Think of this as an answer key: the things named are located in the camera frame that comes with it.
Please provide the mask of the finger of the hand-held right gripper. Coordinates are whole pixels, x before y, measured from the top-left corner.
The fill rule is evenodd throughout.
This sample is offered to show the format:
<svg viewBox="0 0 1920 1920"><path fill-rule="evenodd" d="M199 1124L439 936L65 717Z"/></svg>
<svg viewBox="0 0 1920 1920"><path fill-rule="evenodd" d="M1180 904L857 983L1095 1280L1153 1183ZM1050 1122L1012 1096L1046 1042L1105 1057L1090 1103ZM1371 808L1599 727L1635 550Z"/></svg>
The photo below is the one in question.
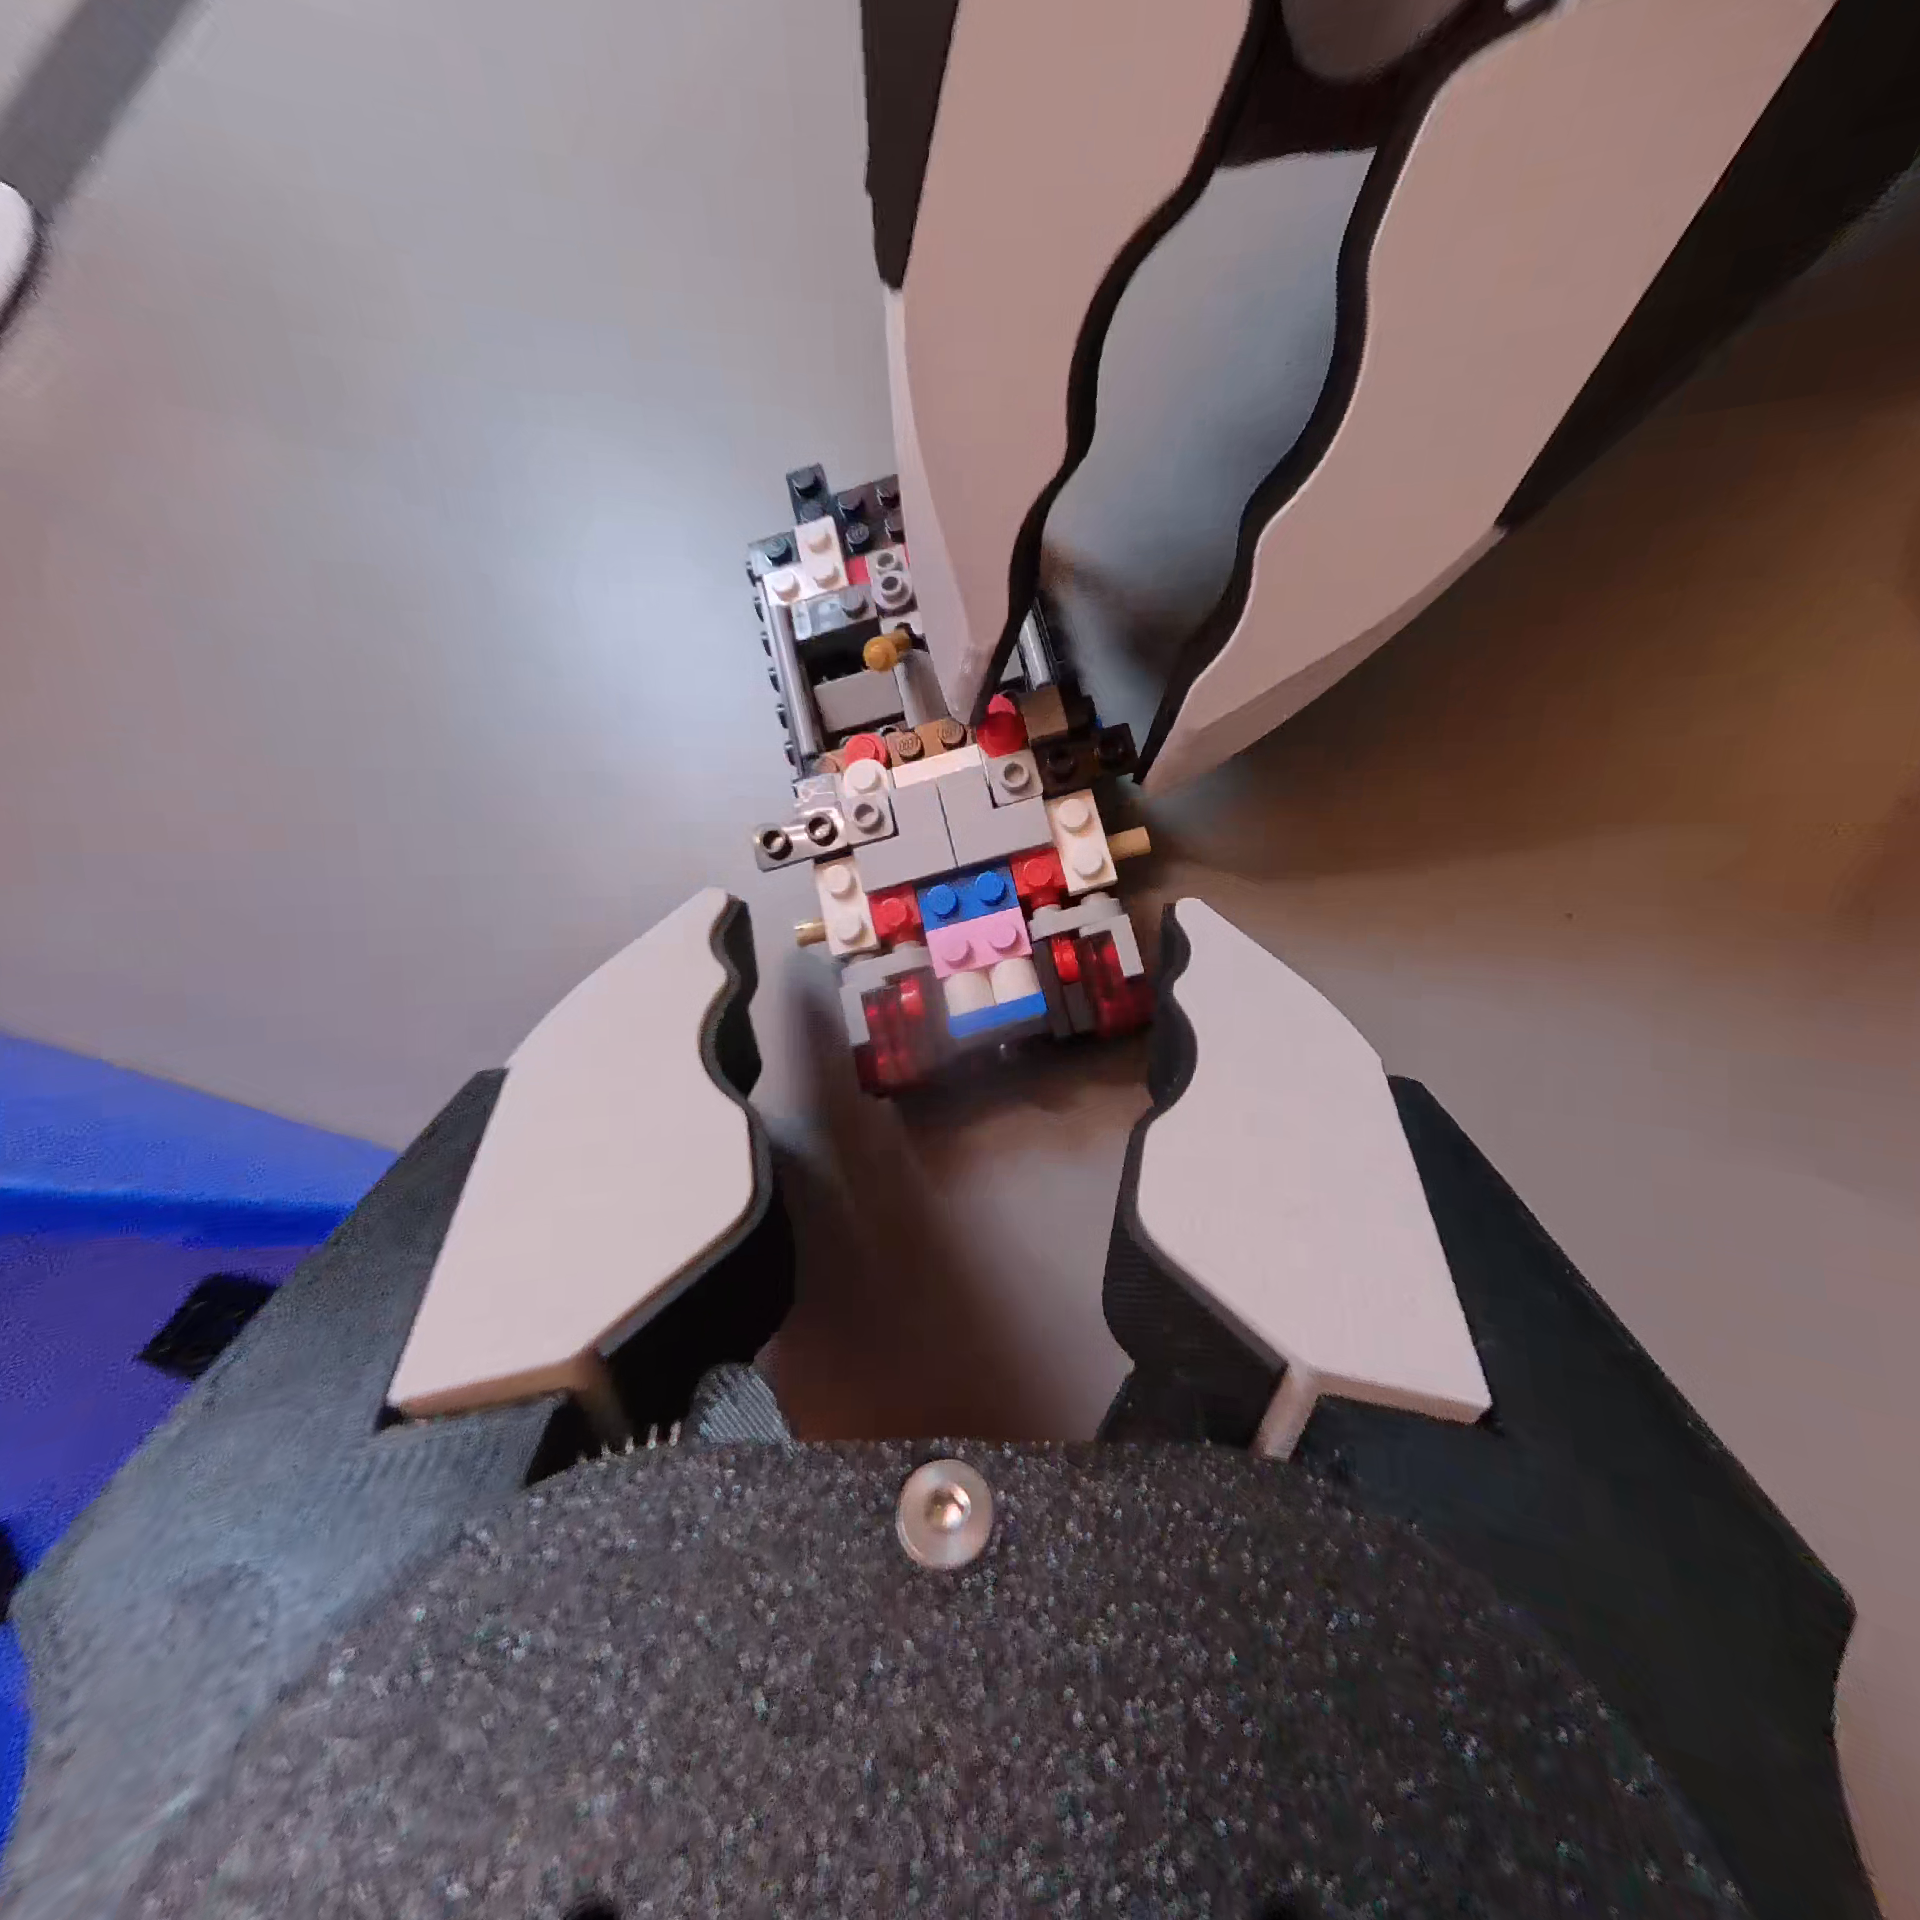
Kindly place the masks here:
<svg viewBox="0 0 1920 1920"><path fill-rule="evenodd" d="M1245 1L861 7L902 526L962 717L1087 452L1121 289L1211 175L1255 48Z"/></svg>
<svg viewBox="0 0 1920 1920"><path fill-rule="evenodd" d="M1335 351L1142 745L1244 752L1537 513L1916 160L1916 4L1588 1L1426 74L1359 189Z"/></svg>

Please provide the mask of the large blue plastic bin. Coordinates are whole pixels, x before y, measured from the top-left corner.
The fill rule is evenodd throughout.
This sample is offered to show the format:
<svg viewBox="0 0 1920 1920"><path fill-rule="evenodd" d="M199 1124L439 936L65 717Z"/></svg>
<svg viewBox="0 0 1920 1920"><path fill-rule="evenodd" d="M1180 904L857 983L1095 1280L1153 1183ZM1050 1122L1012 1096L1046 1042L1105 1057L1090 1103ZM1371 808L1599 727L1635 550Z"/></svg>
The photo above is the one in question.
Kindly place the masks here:
<svg viewBox="0 0 1920 1920"><path fill-rule="evenodd" d="M7 1581L391 1162L378 1143L3 1039Z"/></svg>

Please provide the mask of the brick car model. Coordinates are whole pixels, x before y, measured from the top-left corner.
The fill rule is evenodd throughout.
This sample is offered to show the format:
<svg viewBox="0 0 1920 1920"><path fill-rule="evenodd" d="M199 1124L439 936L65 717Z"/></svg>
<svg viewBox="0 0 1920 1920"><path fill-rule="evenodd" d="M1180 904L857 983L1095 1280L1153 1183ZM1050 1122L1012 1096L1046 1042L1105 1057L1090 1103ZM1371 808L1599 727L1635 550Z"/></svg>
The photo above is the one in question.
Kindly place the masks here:
<svg viewBox="0 0 1920 1920"><path fill-rule="evenodd" d="M1135 742L1098 716L1046 601L974 725L933 672L899 478L837 487L805 464L785 492L745 568L793 790L753 848L812 873L801 938L833 958L861 1090L1145 1029L1121 864L1149 841L1114 818Z"/></svg>

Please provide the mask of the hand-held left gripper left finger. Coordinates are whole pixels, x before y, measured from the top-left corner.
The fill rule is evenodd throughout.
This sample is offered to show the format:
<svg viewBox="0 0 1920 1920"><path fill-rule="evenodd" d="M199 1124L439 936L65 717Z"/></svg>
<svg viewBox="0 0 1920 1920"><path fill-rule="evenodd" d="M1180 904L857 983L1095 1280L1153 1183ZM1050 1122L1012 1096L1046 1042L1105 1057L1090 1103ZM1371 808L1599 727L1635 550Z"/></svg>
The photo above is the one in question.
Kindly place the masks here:
<svg viewBox="0 0 1920 1920"><path fill-rule="evenodd" d="M391 1378L423 1420L565 1394L641 1420L612 1356L766 1218L745 903L705 889L510 1055Z"/></svg>

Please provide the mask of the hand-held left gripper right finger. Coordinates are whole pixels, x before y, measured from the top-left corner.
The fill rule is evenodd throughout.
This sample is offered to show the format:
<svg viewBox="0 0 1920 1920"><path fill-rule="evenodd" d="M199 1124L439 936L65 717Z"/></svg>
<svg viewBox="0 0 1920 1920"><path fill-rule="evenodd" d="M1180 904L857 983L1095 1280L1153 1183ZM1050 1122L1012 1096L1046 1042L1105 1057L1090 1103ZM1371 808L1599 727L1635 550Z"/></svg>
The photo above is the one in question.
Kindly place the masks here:
<svg viewBox="0 0 1920 1920"><path fill-rule="evenodd" d="M1198 898L1166 909L1162 961L1167 1072L1121 1213L1281 1368L1253 1450L1286 1458L1329 1399L1476 1424L1492 1392L1371 1042Z"/></svg>

